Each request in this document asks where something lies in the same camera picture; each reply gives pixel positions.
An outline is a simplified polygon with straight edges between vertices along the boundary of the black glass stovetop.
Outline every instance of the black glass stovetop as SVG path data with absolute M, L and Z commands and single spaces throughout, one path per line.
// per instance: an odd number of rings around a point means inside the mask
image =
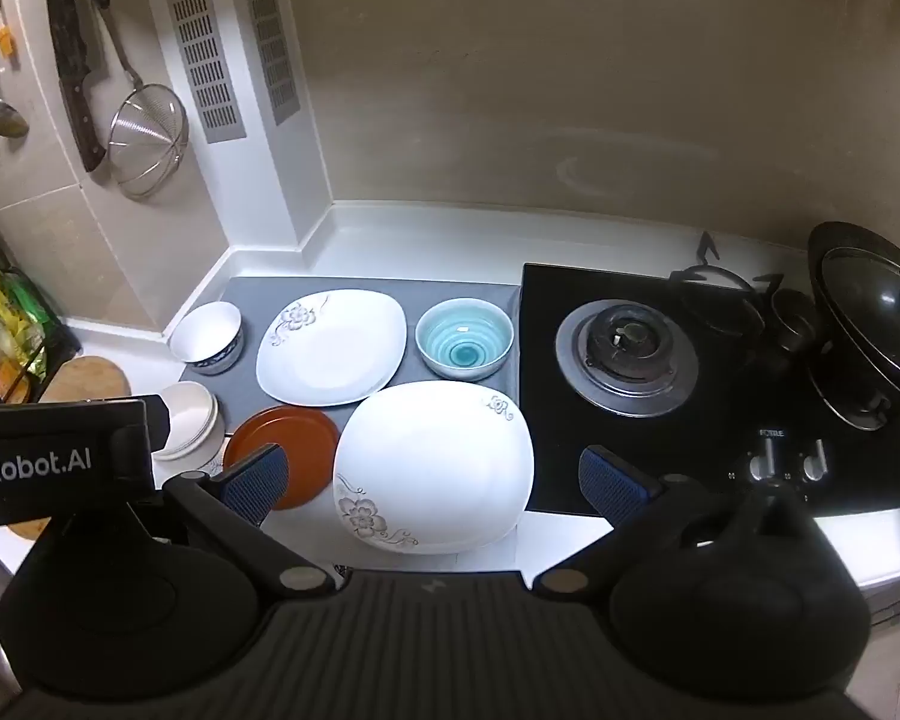
M 695 286 L 701 301 L 730 290 Z M 700 361 L 689 399 L 655 418 L 615 415 L 567 384 L 554 339 L 564 317 L 610 298 L 657 309 L 689 336 Z M 655 477 L 691 476 L 714 491 L 752 484 L 748 452 L 774 436 L 775 476 L 798 488 L 813 514 L 900 508 L 900 416 L 866 433 L 833 415 L 802 362 L 768 381 L 754 372 L 752 344 L 715 332 L 688 311 L 667 279 L 603 271 L 524 266 L 520 299 L 520 409 L 530 427 L 535 478 L 528 508 L 595 514 L 578 487 L 577 465 L 588 445 L 603 445 Z M 812 481 L 803 457 L 826 450 L 826 473 Z

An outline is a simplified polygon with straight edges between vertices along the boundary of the white bowl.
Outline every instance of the white bowl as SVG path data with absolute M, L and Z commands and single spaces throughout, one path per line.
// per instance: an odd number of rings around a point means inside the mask
M 530 499 L 533 444 L 509 397 L 476 384 L 391 386 L 357 406 L 334 462 L 341 525 L 391 552 L 440 555 L 506 536 Z
M 160 392 L 170 412 L 170 435 L 163 449 L 154 452 L 159 460 L 176 460 L 201 442 L 213 427 L 220 406 L 217 399 L 197 382 L 177 382 Z
M 206 303 L 180 320 L 170 335 L 170 352 L 204 376 L 233 367 L 244 348 L 240 309 L 233 303 Z
M 454 298 L 423 314 L 413 337 L 437 376 L 475 382 L 503 366 L 514 346 L 514 323 L 487 300 Z
M 163 483 L 184 471 L 203 469 L 218 454 L 220 454 L 223 441 L 226 438 L 226 430 L 223 424 L 223 414 L 218 410 L 213 424 L 203 437 L 187 450 L 187 453 L 175 460 L 168 461 L 156 456 L 151 456 L 154 465 L 154 483 L 157 488 L 162 488 Z

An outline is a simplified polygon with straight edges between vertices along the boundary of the blue and white bowl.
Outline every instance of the blue and white bowl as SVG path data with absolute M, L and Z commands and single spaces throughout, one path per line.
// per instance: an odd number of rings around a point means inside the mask
M 170 336 L 170 352 L 203 376 L 229 370 L 244 349 L 240 309 L 207 303 L 187 314 Z
M 514 346 L 514 323 L 493 303 L 454 298 L 420 317 L 415 338 L 423 361 L 437 376 L 475 382 L 504 364 Z

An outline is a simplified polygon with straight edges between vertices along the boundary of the beige wall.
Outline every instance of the beige wall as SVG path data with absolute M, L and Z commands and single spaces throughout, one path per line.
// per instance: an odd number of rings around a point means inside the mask
M 334 199 L 900 244 L 900 0 L 293 0 Z
M 85 87 L 106 144 L 131 87 L 103 23 L 87 0 L 77 3 L 94 68 Z M 0 139 L 0 234 L 63 314 L 162 329 L 227 246 L 196 159 L 188 154 L 145 201 L 123 196 L 106 163 L 87 175 L 58 89 L 46 0 L 2 0 L 2 8 L 18 53 L 0 61 L 1 93 L 31 132 L 19 143 Z M 136 70 L 168 83 L 146 0 L 112 0 L 111 10 Z

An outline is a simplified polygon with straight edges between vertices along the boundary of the knife handle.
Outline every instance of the knife handle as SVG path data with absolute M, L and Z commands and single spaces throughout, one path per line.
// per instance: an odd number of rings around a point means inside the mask
M 103 162 L 103 157 L 106 157 L 106 149 L 97 140 L 93 114 L 90 113 L 90 106 L 83 96 L 83 85 L 77 81 L 60 79 L 60 92 L 63 94 L 63 107 L 67 111 L 67 119 L 70 120 L 70 129 L 74 133 L 74 141 L 77 142 L 83 169 L 93 172 Z

